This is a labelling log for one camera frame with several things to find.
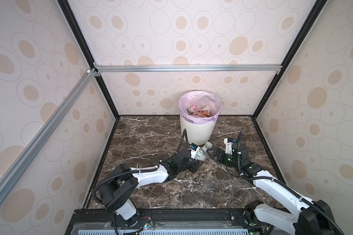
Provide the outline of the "brown tea bottle orange label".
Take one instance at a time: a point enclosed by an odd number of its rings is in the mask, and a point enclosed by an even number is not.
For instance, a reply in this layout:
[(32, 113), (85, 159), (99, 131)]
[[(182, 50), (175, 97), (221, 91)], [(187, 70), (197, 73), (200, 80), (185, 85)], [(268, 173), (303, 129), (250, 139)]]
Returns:
[(200, 118), (209, 118), (213, 116), (213, 113), (211, 110), (198, 110), (192, 113), (192, 115)]

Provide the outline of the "clear bottle white cap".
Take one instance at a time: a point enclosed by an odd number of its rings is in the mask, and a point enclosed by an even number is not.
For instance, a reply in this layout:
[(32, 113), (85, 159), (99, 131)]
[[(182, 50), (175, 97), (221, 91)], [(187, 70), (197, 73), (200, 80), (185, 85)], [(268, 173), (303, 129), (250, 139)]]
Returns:
[(195, 110), (201, 110), (205, 107), (207, 107), (210, 104), (210, 100), (207, 96), (203, 96), (198, 98), (195, 102), (194, 102), (194, 109)]

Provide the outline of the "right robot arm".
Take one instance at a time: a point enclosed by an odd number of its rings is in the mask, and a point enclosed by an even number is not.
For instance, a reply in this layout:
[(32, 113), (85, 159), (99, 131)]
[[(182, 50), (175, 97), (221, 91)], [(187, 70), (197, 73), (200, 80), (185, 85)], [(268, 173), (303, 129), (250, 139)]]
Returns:
[(269, 224), (290, 235), (343, 234), (327, 203), (296, 192), (262, 166), (251, 162), (248, 149), (241, 142), (242, 136), (240, 132), (237, 139), (226, 138), (225, 150), (209, 148), (208, 155), (212, 160), (234, 168), (239, 177), (262, 189), (286, 208), (282, 211), (256, 200), (245, 207), (243, 219), (247, 225)]

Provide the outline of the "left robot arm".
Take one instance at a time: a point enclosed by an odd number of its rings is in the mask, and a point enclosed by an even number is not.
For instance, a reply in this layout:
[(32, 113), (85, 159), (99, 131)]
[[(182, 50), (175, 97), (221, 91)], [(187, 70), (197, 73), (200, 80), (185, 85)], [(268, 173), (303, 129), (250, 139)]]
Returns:
[(135, 221), (139, 212), (130, 196), (142, 186), (172, 181), (184, 171), (195, 173), (204, 163), (206, 155), (201, 148), (188, 142), (184, 129), (176, 152), (161, 160), (156, 166), (146, 168), (120, 164), (111, 171), (92, 191), (95, 202), (104, 206), (108, 213), (121, 216), (127, 222)]

